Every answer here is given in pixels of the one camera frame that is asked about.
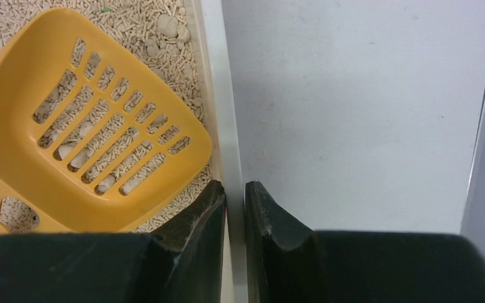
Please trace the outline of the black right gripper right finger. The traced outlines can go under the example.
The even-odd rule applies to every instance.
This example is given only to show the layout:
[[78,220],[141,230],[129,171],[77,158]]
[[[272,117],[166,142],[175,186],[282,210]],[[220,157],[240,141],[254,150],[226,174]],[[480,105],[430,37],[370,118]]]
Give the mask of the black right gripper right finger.
[[312,230],[245,186],[250,302],[485,302],[485,260],[452,234]]

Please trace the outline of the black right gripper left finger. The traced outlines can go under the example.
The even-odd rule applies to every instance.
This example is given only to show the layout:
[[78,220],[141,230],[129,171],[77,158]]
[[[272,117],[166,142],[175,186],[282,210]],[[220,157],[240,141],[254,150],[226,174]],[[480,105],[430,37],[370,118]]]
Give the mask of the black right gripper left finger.
[[0,302],[219,302],[225,191],[150,233],[0,235]]

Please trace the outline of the yellow slotted litter scoop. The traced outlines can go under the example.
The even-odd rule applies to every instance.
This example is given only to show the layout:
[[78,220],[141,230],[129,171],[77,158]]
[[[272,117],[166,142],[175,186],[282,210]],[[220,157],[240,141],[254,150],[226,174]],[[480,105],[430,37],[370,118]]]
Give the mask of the yellow slotted litter scoop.
[[[93,128],[62,160],[61,136],[39,139],[89,88],[85,112],[104,100],[104,121],[123,126],[79,169],[71,161],[100,130]],[[95,188],[114,169],[87,182],[84,173],[129,128],[134,144],[153,148],[104,194]],[[38,216],[37,232],[129,232],[167,206],[203,169],[212,140],[185,103],[146,65],[83,15],[54,8],[36,16],[0,51],[0,209],[22,200]],[[0,222],[0,235],[8,228]]]

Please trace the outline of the white plastic litter tray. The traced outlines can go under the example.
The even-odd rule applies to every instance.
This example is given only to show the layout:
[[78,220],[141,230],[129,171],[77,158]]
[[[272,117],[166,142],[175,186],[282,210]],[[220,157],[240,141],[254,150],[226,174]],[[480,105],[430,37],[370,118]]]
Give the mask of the white plastic litter tray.
[[185,1],[205,124],[213,141],[211,172],[226,193],[222,302],[249,302],[241,171],[232,75],[221,1]]

